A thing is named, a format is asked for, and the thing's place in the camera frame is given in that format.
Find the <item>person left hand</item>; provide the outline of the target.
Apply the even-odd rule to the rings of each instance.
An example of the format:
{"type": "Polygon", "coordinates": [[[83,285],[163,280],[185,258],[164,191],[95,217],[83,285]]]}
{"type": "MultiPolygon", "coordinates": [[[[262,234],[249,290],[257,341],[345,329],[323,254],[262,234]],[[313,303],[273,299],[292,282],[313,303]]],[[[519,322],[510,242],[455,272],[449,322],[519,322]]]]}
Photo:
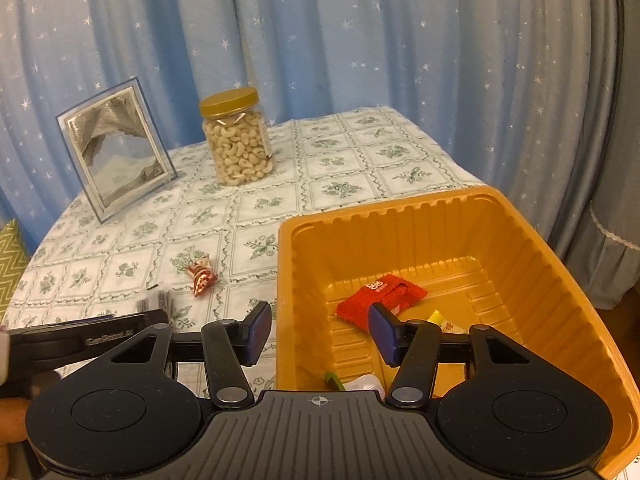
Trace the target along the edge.
{"type": "MultiPolygon", "coordinates": [[[[9,374],[10,336],[1,327],[1,383],[9,374]]],[[[3,398],[1,400],[1,478],[8,475],[10,466],[9,445],[26,439],[25,415],[29,400],[23,398],[3,398]]]]}

